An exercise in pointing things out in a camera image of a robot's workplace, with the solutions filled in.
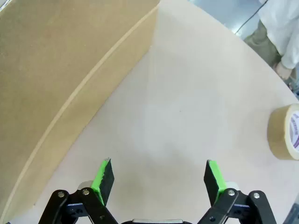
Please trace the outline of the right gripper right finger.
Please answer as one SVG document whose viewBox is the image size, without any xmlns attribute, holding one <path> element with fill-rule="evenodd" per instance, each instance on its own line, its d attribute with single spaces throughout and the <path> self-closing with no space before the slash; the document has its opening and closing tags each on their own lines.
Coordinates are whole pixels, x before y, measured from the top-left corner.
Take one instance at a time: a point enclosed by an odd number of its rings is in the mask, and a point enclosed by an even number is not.
<svg viewBox="0 0 299 224">
<path fill-rule="evenodd" d="M 207 160 L 204 173 L 211 208 L 199 220 L 200 224 L 224 224 L 234 218 L 241 224 L 275 224 L 276 220 L 264 192 L 248 195 L 227 186 L 216 161 Z"/>
</svg>

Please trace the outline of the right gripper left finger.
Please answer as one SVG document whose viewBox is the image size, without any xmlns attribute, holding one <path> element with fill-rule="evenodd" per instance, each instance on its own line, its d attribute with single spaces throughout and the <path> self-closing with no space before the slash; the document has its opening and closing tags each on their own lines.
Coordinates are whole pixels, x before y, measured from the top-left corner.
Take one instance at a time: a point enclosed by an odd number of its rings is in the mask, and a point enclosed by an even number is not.
<svg viewBox="0 0 299 224">
<path fill-rule="evenodd" d="M 89 186 L 70 194 L 54 191 L 39 220 L 40 224 L 74 224 L 80 217 L 88 217 L 92 224 L 115 224 L 117 221 L 107 208 L 114 183 L 111 159 L 105 159 Z"/>
</svg>

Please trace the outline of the person's left hand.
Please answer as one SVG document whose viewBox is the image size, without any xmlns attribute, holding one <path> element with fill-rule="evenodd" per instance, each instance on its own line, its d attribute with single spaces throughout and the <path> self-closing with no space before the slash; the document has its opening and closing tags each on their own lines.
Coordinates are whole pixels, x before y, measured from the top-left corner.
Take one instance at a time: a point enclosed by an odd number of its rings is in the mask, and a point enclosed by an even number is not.
<svg viewBox="0 0 299 224">
<path fill-rule="evenodd" d="M 283 80 L 287 80 L 290 77 L 291 73 L 292 73 L 292 69 L 286 68 L 281 62 L 277 63 L 274 66 L 274 71 Z"/>
</svg>

